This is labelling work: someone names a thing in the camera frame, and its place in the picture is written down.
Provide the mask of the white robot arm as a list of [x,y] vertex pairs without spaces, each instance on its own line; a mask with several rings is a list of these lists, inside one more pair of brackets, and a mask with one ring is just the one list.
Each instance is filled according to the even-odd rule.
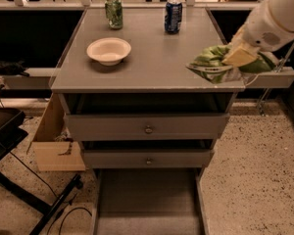
[[233,35],[222,62],[241,67],[260,52],[274,52],[294,40],[294,0],[263,0]]

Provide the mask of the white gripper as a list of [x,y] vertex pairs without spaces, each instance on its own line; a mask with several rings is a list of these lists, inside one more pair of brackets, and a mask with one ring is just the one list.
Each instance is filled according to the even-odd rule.
[[263,0],[227,45],[222,62],[242,67],[255,62],[259,50],[276,51],[294,40],[294,0]]

